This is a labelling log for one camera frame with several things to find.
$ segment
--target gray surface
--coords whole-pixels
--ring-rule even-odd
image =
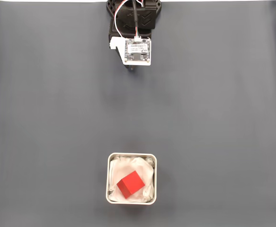
[[[129,73],[104,3],[0,3],[0,227],[276,227],[273,8],[164,3]],[[115,151],[157,157],[153,206],[106,201]]]

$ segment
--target white container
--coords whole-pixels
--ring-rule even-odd
[[[109,191],[109,166],[110,166],[110,161],[115,158],[115,157],[150,157],[154,161],[154,169],[153,169],[153,199],[149,202],[115,202],[111,201],[108,197],[108,191]],[[138,154],[138,153],[112,153],[108,157],[108,162],[107,162],[107,181],[106,181],[106,199],[108,202],[112,204],[132,204],[132,205],[152,205],[156,199],[157,199],[157,159],[154,155],[152,154]]]

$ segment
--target black 3d-printed mount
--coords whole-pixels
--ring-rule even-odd
[[[112,17],[109,26],[109,40],[113,36],[120,36],[114,23],[114,15],[122,0],[108,0],[106,8]],[[151,30],[156,26],[156,18],[161,12],[160,0],[143,0],[143,7],[137,4],[138,31],[142,38],[151,38]],[[126,38],[133,38],[135,34],[134,13],[132,1],[126,2],[116,16],[118,29]]]

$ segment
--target black cable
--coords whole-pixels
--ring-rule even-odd
[[[133,1],[133,9],[134,9],[134,26],[137,29],[137,35],[138,35],[138,13],[137,13],[137,5],[136,5],[136,0]]]

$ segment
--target cable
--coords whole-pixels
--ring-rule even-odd
[[[119,31],[119,29],[118,29],[118,27],[117,27],[116,16],[117,16],[117,13],[118,13],[118,11],[120,10],[120,8],[121,8],[127,1],[129,1],[129,0],[123,0],[123,1],[121,2],[121,4],[120,4],[120,5],[118,6],[118,8],[116,9],[116,11],[115,11],[115,16],[114,16],[115,27],[116,27],[116,30],[117,30],[117,32],[119,33],[119,35],[120,35],[121,37],[123,37],[123,35],[121,34],[121,32]],[[141,4],[141,7],[143,6],[143,0],[141,0],[141,2],[138,1],[138,0],[136,0],[136,1],[137,1],[138,3]],[[138,26],[136,26],[136,36],[137,36],[137,34],[138,34]]]
[[[138,14],[137,14],[137,5],[136,0],[133,1],[133,11],[134,11],[134,26],[136,27],[136,37],[138,37]]]

